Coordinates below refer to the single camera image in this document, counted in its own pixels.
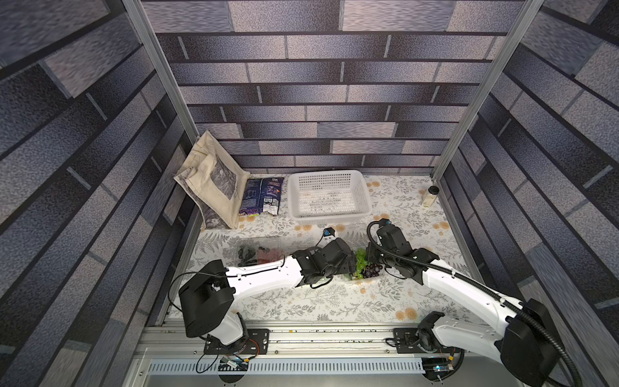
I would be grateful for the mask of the red grape bunch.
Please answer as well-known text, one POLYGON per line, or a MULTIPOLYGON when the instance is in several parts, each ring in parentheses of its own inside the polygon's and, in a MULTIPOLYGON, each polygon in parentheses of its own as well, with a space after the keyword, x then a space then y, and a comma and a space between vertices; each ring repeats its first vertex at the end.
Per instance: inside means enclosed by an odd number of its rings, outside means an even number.
POLYGON ((258 264, 266 264, 283 260, 285 253, 280 248, 258 248, 256 258, 258 264))

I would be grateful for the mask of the clear plastic clamshell container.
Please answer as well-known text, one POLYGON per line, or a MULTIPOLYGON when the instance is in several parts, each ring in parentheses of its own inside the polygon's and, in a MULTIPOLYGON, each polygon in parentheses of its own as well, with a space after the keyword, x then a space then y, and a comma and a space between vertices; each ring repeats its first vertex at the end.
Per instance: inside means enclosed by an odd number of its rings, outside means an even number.
POLYGON ((286 257, 284 242, 279 237, 243 239, 237 248, 240 267, 281 261, 286 257))

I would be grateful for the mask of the dark blue grape bunch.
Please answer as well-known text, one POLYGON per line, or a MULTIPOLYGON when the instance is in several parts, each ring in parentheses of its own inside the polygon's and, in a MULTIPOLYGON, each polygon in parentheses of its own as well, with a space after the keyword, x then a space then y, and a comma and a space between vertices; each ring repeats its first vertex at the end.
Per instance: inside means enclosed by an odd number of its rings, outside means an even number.
POLYGON ((249 247, 240 247, 238 251, 239 258, 239 266, 253 266, 258 264, 258 260, 256 258, 256 250, 249 247))

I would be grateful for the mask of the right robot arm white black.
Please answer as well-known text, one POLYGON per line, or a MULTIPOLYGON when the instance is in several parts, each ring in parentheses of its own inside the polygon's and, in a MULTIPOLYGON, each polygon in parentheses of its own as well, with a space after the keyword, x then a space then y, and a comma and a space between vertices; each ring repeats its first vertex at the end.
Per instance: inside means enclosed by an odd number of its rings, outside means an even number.
POLYGON ((448 296, 482 320, 482 324, 464 323, 432 312, 418 325, 419 345, 428 351, 453 347, 488 357, 528 386, 551 380, 564 345, 543 303, 502 294, 458 272, 431 251, 412 248, 388 219, 370 222, 366 233, 369 261, 448 296))

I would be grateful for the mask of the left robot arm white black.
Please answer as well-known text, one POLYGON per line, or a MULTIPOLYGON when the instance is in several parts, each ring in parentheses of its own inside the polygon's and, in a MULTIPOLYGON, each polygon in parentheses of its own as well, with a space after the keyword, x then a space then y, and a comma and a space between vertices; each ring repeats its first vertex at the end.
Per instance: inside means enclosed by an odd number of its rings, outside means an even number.
POLYGON ((273 290, 314 289, 323 279, 355 273, 356 267, 355 253, 340 238, 266 264, 226 267, 221 260, 211 261, 192 272, 178 292, 185 335, 206 340, 225 354, 240 352, 251 335, 241 314, 233 311, 236 303, 273 290))

